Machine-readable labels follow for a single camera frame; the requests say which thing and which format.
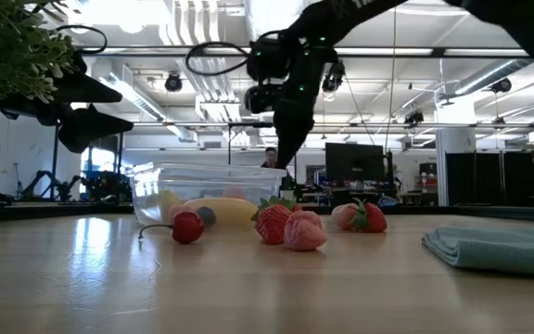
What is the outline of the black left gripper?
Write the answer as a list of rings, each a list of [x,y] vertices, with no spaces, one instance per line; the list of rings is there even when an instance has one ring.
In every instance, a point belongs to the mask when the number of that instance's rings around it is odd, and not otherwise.
[[[28,99],[14,94],[0,101],[0,112],[11,120],[19,116],[32,117],[45,126],[53,126],[61,121],[58,132],[60,142],[70,152],[83,153],[92,141],[131,131],[134,124],[101,113],[93,104],[86,109],[69,110],[70,104],[75,102],[117,103],[122,100],[120,92],[86,74],[87,66],[79,51],[73,54],[71,60],[77,69],[54,79],[57,90],[50,94],[52,100],[44,103],[38,97]]]

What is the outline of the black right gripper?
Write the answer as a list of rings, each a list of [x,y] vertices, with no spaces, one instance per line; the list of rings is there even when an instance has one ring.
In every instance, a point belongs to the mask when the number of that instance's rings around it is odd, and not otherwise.
[[[293,66],[274,107],[279,168],[287,167],[312,130],[312,111],[321,88],[324,67],[337,60],[337,52],[332,47],[308,46],[299,50],[292,60]]]

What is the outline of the clear plastic container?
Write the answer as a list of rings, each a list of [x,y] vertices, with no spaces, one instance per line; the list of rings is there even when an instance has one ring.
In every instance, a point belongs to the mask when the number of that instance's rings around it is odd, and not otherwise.
[[[184,205],[191,199],[224,198],[223,191],[230,186],[246,190],[245,200],[257,207],[261,199],[279,196],[279,188],[286,172],[254,166],[150,162],[133,167],[128,173],[133,191],[134,213],[143,225],[168,223],[168,211],[162,211],[157,202],[161,189],[177,194]]]

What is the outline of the yellow toy banana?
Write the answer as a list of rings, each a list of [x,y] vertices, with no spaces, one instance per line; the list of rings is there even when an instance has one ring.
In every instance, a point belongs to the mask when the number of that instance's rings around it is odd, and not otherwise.
[[[254,223],[251,217],[258,207],[245,199],[202,198],[191,199],[185,206],[196,209],[205,206],[214,210],[217,223],[214,229],[251,229]]]

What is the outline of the yellow toy lemon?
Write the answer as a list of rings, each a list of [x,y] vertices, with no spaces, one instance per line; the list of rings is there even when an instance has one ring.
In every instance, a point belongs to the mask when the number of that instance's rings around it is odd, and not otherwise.
[[[180,197],[169,189],[161,189],[157,195],[157,202],[162,211],[168,211],[171,207],[180,206]]]

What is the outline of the dark red toy cherry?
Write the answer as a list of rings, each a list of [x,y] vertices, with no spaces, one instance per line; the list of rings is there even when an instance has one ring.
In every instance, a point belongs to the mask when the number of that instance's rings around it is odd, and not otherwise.
[[[196,209],[196,213],[201,218],[206,229],[212,229],[216,225],[217,216],[211,208],[202,206]]]

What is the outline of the bright red toy cherry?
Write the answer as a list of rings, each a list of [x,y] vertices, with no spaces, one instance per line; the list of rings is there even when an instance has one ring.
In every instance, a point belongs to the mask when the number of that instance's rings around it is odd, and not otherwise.
[[[148,228],[167,227],[172,231],[172,239],[178,244],[191,244],[201,238],[205,226],[201,218],[195,212],[182,212],[177,214],[171,225],[147,225],[139,231],[138,238],[143,238],[143,233]]]

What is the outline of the black computer monitor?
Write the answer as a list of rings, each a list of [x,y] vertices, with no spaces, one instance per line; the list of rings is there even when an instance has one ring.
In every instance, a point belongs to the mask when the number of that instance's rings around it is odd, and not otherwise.
[[[325,144],[325,171],[329,181],[383,181],[382,146]]]

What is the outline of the green artificial plant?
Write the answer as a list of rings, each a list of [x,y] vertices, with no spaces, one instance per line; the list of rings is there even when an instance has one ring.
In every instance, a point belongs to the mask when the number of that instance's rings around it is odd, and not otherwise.
[[[19,95],[45,104],[53,101],[55,79],[74,74],[71,38],[46,27],[45,15],[63,0],[0,0],[0,102]]]

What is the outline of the black overhead crossbar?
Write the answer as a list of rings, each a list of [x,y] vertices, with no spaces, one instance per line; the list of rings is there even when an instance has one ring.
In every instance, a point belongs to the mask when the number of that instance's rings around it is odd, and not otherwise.
[[[127,58],[183,58],[191,46],[160,45],[157,47],[109,46],[89,57],[127,57]],[[336,47],[341,58],[530,58],[520,48],[463,48],[463,47]]]

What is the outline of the black partition panel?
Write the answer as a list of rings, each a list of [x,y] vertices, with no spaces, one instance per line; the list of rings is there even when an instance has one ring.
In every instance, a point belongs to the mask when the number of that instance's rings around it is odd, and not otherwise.
[[[534,195],[534,152],[447,153],[448,204],[524,206]]]

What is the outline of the teal folded cloth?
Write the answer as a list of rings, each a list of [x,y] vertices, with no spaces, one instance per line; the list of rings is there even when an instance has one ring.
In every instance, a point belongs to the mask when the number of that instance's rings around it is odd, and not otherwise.
[[[534,227],[439,227],[422,244],[453,267],[534,276]]]

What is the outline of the black metal rack frame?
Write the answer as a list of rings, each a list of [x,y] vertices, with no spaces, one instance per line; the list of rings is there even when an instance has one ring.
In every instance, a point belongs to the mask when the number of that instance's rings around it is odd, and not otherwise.
[[[261,164],[265,161],[266,148],[278,149],[278,138],[273,122],[230,122],[227,124],[227,129],[225,130],[225,138],[227,142],[228,162],[231,162],[233,148],[261,150],[263,152],[263,161]],[[290,163],[295,163],[297,156],[298,152]]]
[[[87,173],[101,170],[116,172],[119,167],[123,146],[123,134],[106,136],[85,143],[83,148],[73,152],[66,148],[63,139],[69,137],[58,123],[55,127],[52,162],[49,171],[60,184],[67,183],[74,176],[85,177]]]

